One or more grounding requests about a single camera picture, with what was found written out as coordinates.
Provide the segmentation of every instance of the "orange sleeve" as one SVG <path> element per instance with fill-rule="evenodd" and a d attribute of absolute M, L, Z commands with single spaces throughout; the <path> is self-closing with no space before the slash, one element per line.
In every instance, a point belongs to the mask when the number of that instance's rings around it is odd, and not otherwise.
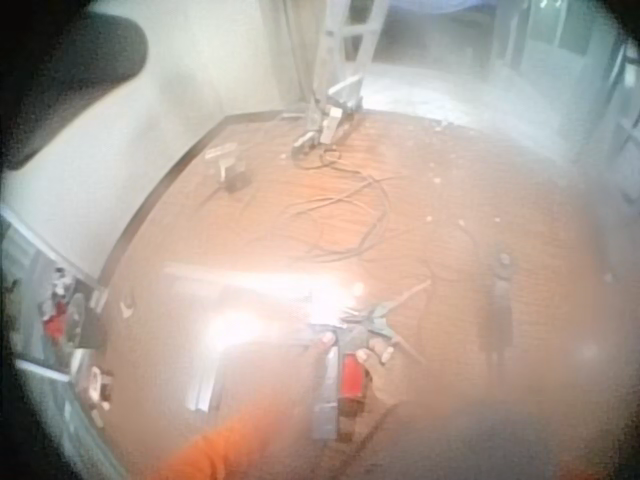
<path fill-rule="evenodd" d="M 151 478 L 221 480 L 230 472 L 246 470 L 266 450 L 284 410 L 280 402 L 275 402 L 238 415 L 221 428 L 196 438 Z"/>

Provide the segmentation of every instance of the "red item on shelf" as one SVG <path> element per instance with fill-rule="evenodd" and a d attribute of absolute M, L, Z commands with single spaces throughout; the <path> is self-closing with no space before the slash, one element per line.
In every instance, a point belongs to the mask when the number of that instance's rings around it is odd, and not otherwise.
<path fill-rule="evenodd" d="M 64 337 L 67 319 L 67 306 L 63 302 L 56 302 L 56 313 L 43 322 L 44 333 L 48 337 L 59 341 Z"/>

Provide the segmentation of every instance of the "red object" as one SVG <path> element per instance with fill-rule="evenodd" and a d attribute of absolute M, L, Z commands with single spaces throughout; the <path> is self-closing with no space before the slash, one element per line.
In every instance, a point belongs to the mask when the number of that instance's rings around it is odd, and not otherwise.
<path fill-rule="evenodd" d="M 356 399 L 364 397 L 364 383 L 364 367 L 358 362 L 354 353 L 346 353 L 342 362 L 340 397 Z"/>
<path fill-rule="evenodd" d="M 67 319 L 67 306 L 63 302 L 56 302 L 56 313 L 43 322 L 44 333 L 56 342 L 64 337 Z"/>

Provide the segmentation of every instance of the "white wall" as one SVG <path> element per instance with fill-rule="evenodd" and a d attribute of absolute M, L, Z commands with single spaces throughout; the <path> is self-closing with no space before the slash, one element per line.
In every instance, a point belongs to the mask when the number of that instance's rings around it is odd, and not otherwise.
<path fill-rule="evenodd" d="M 110 0 L 93 8 L 138 22 L 147 64 L 8 174 L 2 200 L 97 277 L 149 192 L 224 115 L 284 105 L 258 0 Z"/>

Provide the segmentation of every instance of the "metal piece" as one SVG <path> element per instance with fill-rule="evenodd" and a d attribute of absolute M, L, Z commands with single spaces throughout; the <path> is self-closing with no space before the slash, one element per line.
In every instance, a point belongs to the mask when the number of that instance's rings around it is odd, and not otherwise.
<path fill-rule="evenodd" d="M 18 370 L 35 373 L 36 375 L 40 375 L 41 377 L 46 377 L 58 382 L 68 382 L 71 379 L 71 377 L 67 373 L 63 373 L 58 370 L 54 370 L 53 368 L 48 368 L 43 365 L 39 365 L 37 363 L 20 358 L 16 359 L 15 366 Z"/>
<path fill-rule="evenodd" d="M 338 438 L 338 394 L 340 387 L 340 351 L 333 346 L 327 353 L 325 375 L 317 401 L 313 406 L 311 421 L 312 437 L 315 440 Z"/>
<path fill-rule="evenodd" d="M 338 129 L 338 125 L 342 120 L 342 110 L 337 107 L 329 107 L 329 115 L 322 123 L 322 133 L 320 134 L 320 143 L 330 145 Z"/>

